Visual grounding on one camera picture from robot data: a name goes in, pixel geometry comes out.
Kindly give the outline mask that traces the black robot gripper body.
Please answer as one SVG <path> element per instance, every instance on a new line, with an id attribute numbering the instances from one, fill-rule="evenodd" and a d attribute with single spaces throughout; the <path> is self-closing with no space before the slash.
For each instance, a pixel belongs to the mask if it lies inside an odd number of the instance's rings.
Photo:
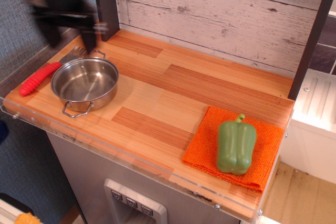
<path id="1" fill-rule="evenodd" d="M 39 20 L 76 29 L 107 31 L 105 23 L 95 23 L 95 13 L 84 0 L 28 0 L 39 28 Z"/>

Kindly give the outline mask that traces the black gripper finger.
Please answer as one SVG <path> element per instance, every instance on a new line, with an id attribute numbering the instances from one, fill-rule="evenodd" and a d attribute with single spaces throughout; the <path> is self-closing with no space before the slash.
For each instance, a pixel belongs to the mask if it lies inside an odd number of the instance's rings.
<path id="1" fill-rule="evenodd" d="M 97 34 L 100 30 L 97 28 L 93 29 L 79 29 L 83 44 L 87 53 L 91 53 L 97 47 Z"/>
<path id="2" fill-rule="evenodd" d="M 56 25 L 39 20 L 39 30 L 51 47 L 56 48 L 61 42 L 61 33 Z"/>

